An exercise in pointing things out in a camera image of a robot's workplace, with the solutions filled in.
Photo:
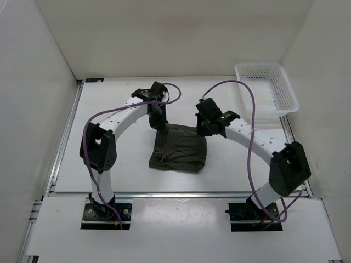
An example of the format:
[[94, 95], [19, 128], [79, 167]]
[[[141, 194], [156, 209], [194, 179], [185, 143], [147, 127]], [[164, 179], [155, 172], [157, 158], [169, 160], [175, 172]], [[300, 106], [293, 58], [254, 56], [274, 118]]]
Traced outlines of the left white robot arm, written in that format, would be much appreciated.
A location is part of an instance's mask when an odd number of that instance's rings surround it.
[[116, 141], [139, 118], [149, 116], [152, 129], [163, 130], [166, 120], [166, 86], [154, 82], [149, 89], [137, 89], [121, 109], [99, 123], [88, 121], [83, 130], [80, 156], [92, 182], [89, 200], [102, 219], [115, 213], [115, 195], [110, 169], [117, 161]]

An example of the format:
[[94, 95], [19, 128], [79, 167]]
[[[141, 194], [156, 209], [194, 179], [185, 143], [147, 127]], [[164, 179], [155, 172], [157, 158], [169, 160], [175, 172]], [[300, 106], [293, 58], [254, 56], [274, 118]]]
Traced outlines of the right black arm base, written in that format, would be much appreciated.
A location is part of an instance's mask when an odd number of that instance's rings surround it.
[[283, 231], [280, 222], [272, 222], [264, 211], [255, 210], [248, 203], [229, 203], [225, 213], [229, 215], [231, 232]]

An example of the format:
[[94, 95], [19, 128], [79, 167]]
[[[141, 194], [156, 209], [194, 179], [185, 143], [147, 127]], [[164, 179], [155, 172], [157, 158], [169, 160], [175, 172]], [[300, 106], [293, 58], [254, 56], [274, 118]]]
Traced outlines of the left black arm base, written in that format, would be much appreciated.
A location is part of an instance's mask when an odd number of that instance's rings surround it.
[[81, 221], [82, 230], [130, 230], [132, 203], [115, 203], [115, 209], [120, 215], [122, 226], [117, 221], [114, 212], [103, 215], [101, 212], [96, 213], [91, 203], [86, 203]]

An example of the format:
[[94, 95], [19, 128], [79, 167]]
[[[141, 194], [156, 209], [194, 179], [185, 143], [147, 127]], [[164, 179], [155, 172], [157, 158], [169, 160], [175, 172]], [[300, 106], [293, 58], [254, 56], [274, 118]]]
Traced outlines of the olive green shorts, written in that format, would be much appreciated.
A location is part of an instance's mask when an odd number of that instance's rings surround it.
[[207, 158], [207, 140], [195, 127], [166, 124], [155, 136], [149, 167], [162, 171], [199, 173]]

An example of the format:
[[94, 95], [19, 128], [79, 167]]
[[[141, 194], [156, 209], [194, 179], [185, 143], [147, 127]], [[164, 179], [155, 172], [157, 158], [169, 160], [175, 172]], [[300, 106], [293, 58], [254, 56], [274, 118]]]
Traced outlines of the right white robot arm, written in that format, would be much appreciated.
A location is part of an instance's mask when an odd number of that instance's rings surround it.
[[253, 191], [247, 199], [249, 217], [259, 219], [267, 206], [281, 197], [288, 197], [311, 176], [303, 146], [294, 141], [283, 143], [263, 132], [255, 131], [233, 111], [222, 112], [213, 99], [201, 99], [196, 105], [197, 134], [221, 135], [248, 149], [248, 155], [256, 154], [269, 165], [269, 178], [262, 187]]

